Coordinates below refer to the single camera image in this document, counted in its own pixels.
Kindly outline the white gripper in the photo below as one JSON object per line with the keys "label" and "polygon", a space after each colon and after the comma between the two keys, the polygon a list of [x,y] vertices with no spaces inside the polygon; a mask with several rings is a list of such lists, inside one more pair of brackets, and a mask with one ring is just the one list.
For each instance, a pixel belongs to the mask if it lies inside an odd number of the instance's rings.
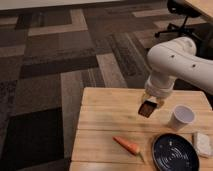
{"label": "white gripper", "polygon": [[164,105],[164,99],[169,97],[173,91],[174,81],[172,79],[159,79],[149,77],[145,83],[145,93],[141,102],[144,103],[151,96],[156,97],[157,108]]}

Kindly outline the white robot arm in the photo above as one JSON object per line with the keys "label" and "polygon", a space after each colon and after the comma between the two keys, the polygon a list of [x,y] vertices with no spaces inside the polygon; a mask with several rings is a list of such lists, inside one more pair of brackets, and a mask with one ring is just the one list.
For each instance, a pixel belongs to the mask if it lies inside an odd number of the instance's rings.
{"label": "white robot arm", "polygon": [[147,53],[150,75],[145,82],[142,102],[155,97],[161,108],[182,79],[213,95],[213,60],[198,57],[196,44],[189,37],[179,37],[154,45]]}

